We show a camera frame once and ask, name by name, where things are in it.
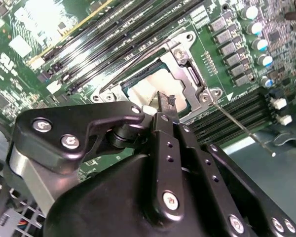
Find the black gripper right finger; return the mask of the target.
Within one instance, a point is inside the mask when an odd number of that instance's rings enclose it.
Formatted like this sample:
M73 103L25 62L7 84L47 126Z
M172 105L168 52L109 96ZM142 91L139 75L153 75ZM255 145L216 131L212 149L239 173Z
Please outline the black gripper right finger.
M209 198L206 226L217 237L296 237L292 219L219 147L200 146L178 125L185 163L200 176Z

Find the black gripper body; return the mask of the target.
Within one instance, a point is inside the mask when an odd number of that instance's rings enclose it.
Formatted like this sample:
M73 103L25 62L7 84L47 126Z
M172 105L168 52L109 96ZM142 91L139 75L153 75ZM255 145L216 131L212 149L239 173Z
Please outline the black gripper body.
M45 237L230 237L200 177L179 169L185 214L161 224L151 207L152 161L145 155L118 162L62 194L43 225Z

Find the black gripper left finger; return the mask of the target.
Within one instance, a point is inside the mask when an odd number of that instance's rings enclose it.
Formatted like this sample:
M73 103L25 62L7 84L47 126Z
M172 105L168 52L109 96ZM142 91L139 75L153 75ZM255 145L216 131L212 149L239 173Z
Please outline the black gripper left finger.
M48 215L65 192L133 156L152 161L151 207L161 224L185 214L180 124L174 95L158 93L155 114L130 101L54 107L21 113L9 168Z

